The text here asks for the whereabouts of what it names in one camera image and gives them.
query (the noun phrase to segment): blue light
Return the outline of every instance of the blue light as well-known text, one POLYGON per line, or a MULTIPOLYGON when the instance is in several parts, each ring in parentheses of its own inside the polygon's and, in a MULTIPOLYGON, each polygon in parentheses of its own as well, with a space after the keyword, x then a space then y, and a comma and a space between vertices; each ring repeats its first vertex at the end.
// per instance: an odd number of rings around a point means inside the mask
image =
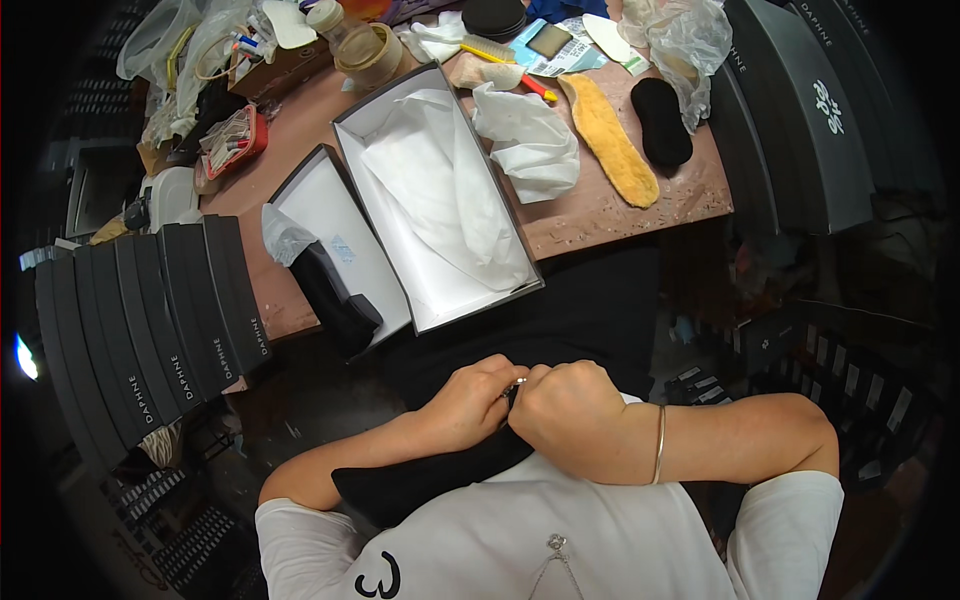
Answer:
POLYGON ((20 365, 20 369, 27 374, 28 377, 36 381, 36 376, 38 375, 36 370, 36 364, 34 363, 34 354, 30 352, 30 349, 27 348, 27 345, 23 343, 23 340, 20 339, 20 334, 16 335, 16 362, 20 365))

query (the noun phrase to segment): black printed graphic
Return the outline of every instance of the black printed graphic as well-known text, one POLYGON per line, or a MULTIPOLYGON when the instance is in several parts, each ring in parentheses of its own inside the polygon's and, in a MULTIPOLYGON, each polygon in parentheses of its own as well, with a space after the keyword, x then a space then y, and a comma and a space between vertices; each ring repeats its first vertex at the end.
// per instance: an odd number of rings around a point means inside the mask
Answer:
POLYGON ((380 556, 382 556, 387 563, 390 563, 390 576, 392 578, 390 589, 383 588, 383 580, 381 579, 374 591, 366 591, 363 588, 364 575, 357 575, 357 580, 354 582, 353 588, 364 598, 375 598, 379 592, 381 598, 390 600, 390 598, 395 597, 400 592, 400 567, 397 566, 396 560, 389 552, 381 552, 380 556))

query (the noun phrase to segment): yellow brush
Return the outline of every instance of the yellow brush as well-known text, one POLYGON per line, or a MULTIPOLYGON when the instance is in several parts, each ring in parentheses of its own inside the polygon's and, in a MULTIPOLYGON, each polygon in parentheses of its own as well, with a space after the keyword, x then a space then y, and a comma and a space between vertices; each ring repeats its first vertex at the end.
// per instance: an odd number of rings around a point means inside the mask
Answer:
MULTIPOLYGON (((460 47, 467 52, 475 54, 481 59, 487 59, 490 62, 509 62, 516 64, 516 60, 514 60, 514 51, 512 48, 508 48, 503 44, 498 44, 495 41, 486 39, 485 37, 467 34, 464 36, 464 41, 460 44, 460 47)), ((543 100, 557 102, 557 94, 535 82, 533 78, 526 73, 523 74, 523 77, 521 77, 520 80, 524 82, 527 87, 533 90, 534 93, 539 94, 543 100)))

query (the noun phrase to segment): white t-shirt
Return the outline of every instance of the white t-shirt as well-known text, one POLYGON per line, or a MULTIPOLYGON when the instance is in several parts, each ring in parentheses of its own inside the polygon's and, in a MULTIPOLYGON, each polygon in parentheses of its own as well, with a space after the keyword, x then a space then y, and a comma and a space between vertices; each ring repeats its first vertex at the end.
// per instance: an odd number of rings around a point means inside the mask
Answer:
MULTIPOLYGON (((525 599, 553 554, 546 543, 555 533, 567 540, 564 552, 587 600, 812 599, 843 497, 836 478, 820 471, 753 487, 724 564, 680 484, 594 484, 535 452, 433 499, 362 548, 349 517, 286 498, 257 509, 256 530, 274 600, 525 599)), ((577 598, 560 561, 550 562, 534 598, 577 598)))

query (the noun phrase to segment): forearm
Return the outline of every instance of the forearm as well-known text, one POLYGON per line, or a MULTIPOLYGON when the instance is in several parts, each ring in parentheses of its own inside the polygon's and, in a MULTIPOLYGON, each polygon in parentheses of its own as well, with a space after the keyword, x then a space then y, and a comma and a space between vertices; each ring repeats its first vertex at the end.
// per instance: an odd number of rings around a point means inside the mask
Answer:
POLYGON ((313 448, 280 465, 260 491, 259 504, 290 498, 318 511, 340 502, 330 474, 336 468, 396 465, 436 454, 429 440, 418 435, 416 413, 404 413, 379 427, 313 448))
MULTIPOLYGON (((836 435, 803 396, 752 396, 724 406, 669 406, 660 481, 753 484, 792 470, 838 471, 836 435)), ((619 448, 604 483, 642 485, 653 479, 660 409, 631 404, 617 432, 619 448)))

